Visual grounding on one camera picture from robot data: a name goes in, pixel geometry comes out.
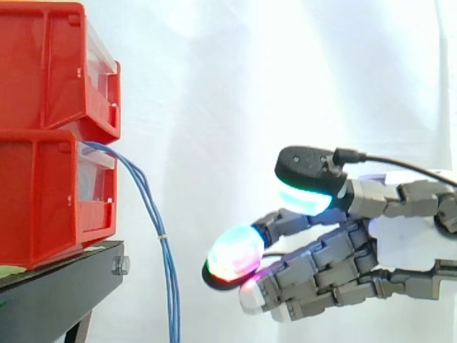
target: blue cable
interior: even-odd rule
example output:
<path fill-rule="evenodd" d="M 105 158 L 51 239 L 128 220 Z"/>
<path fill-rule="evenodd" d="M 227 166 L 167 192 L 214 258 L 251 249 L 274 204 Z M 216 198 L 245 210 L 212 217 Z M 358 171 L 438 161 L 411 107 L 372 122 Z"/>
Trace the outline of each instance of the blue cable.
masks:
<path fill-rule="evenodd" d="M 127 168 L 140 191 L 141 198 L 143 199 L 149 217 L 156 228 L 157 235 L 161 237 L 160 244 L 164 260 L 170 343 L 180 343 L 181 298 L 179 294 L 178 276 L 169 241 L 166 238 L 165 226 L 159 213 L 159 209 L 153 200 L 148 179 L 141 169 L 119 153 L 115 152 L 113 149 L 94 141 L 85 141 L 84 144 L 92 149 L 100 150 L 116 157 Z"/>

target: white fabric background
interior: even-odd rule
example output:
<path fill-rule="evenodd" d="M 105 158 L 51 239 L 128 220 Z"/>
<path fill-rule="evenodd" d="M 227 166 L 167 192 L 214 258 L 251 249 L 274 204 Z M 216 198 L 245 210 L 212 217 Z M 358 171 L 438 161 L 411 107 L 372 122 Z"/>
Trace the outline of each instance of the white fabric background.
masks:
<path fill-rule="evenodd" d="M 453 302 L 403 297 L 279 326 L 200 278 L 216 237 L 276 208 L 289 144 L 354 147 L 450 168 L 447 69 L 432 0 L 86 0 L 123 67 L 123 136 L 166 223 L 183 342 L 450 343 Z M 376 164 L 353 175 L 388 170 Z M 119 234 L 132 269 L 94 312 L 89 343 L 167 342 L 160 246 L 128 174 Z M 293 249 L 323 229 L 281 242 Z"/>

